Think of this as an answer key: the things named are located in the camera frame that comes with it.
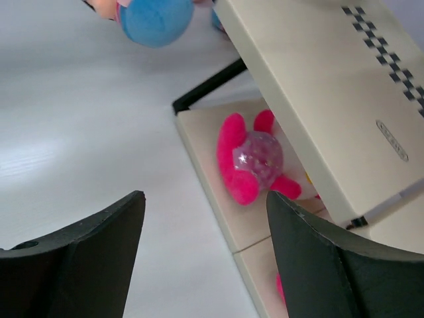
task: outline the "oval logo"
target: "oval logo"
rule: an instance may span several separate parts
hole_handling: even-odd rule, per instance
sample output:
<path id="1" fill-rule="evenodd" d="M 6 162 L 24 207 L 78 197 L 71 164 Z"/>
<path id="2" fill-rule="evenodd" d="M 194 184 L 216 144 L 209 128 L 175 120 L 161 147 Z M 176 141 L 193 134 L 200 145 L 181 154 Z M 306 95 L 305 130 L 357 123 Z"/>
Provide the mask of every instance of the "oval logo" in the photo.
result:
<path id="1" fill-rule="evenodd" d="M 406 151 L 402 148 L 400 143 L 396 140 L 396 138 L 392 135 L 392 133 L 388 130 L 388 128 L 385 126 L 385 124 L 382 121 L 377 120 L 377 127 L 382 132 L 382 134 L 385 136 L 387 141 L 391 144 L 393 149 L 396 151 L 397 155 L 404 161 L 408 162 L 409 158 L 406 153 Z"/>

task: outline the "beige box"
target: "beige box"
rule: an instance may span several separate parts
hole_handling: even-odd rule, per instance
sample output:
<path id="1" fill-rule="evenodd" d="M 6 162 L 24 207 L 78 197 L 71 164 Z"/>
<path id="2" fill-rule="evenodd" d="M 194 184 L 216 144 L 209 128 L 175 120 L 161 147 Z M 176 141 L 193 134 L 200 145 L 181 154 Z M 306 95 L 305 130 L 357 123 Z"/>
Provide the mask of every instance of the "beige box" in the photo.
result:
<path id="1" fill-rule="evenodd" d="M 336 223 L 385 211 L 423 179 L 424 56 L 384 4 L 219 0 L 216 11 Z"/>

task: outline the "black metal stand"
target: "black metal stand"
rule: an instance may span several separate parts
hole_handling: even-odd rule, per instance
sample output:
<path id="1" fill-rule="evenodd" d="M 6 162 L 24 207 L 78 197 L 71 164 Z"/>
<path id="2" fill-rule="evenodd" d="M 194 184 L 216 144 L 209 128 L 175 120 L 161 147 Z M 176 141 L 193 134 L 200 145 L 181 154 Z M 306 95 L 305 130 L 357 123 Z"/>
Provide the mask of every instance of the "black metal stand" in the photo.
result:
<path id="1" fill-rule="evenodd" d="M 207 79 L 188 93 L 182 95 L 179 99 L 175 100 L 172 103 L 175 115 L 177 115 L 180 111 L 188 111 L 190 106 L 192 106 L 196 101 L 199 101 L 207 94 L 215 91 L 217 88 L 221 87 L 228 81 L 231 81 L 245 70 L 247 70 L 247 67 L 243 60 L 239 58 L 237 61 L 228 65 L 226 68 L 216 73 L 211 78 Z"/>

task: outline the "white table surface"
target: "white table surface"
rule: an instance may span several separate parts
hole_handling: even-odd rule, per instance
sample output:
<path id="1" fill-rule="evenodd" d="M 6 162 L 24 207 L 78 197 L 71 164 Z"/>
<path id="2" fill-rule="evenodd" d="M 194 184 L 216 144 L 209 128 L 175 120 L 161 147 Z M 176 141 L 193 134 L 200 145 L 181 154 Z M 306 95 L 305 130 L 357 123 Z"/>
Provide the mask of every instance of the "white table surface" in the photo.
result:
<path id="1" fill-rule="evenodd" d="M 422 44 L 419 6 L 390 0 Z M 149 50 L 80 0 L 2 0 L 0 246 L 140 189 L 147 211 L 125 318 L 257 317 L 170 107 L 236 56 L 206 9 L 177 43 Z M 244 74 L 202 104 L 256 96 Z"/>

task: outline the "beige tray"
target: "beige tray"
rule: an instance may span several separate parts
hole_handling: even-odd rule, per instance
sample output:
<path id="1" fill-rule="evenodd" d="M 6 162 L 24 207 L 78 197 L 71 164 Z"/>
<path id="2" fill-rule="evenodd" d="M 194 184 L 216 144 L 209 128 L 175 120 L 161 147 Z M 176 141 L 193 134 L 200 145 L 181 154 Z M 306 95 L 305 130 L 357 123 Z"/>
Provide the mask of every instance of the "beige tray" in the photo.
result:
<path id="1" fill-rule="evenodd" d="M 332 221 L 327 210 L 318 216 Z M 261 318 L 288 318 L 286 307 L 277 293 L 276 258 L 271 238 L 234 255 L 244 283 Z"/>
<path id="2" fill-rule="evenodd" d="M 225 118 L 241 113 L 251 126 L 257 113 L 267 106 L 263 99 L 240 101 L 208 109 L 194 109 L 178 114 L 177 127 L 206 192 L 231 252 L 244 250 L 270 236 L 265 198 L 248 207 L 234 202 L 225 189 L 216 164 L 216 143 Z M 310 212 L 324 208 L 322 202 L 312 199 L 299 202 Z"/>

